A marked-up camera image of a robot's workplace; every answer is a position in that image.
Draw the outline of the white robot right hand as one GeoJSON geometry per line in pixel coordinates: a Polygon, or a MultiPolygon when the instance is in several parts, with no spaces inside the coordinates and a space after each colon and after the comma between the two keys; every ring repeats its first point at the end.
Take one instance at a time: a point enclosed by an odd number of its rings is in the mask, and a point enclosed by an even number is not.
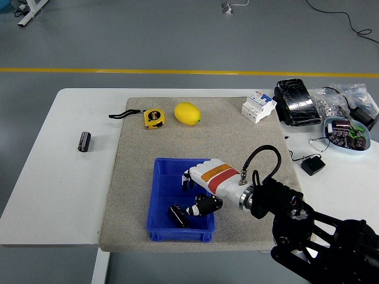
{"type": "Polygon", "coordinates": [[[228,199],[241,210],[245,190],[250,184],[240,185],[240,173],[220,159],[211,159],[196,166],[190,167],[182,174],[182,189],[192,189],[194,185],[204,188],[209,195],[199,194],[195,197],[195,204],[184,209],[183,212],[202,217],[213,213],[223,206],[223,199],[228,199]]]}

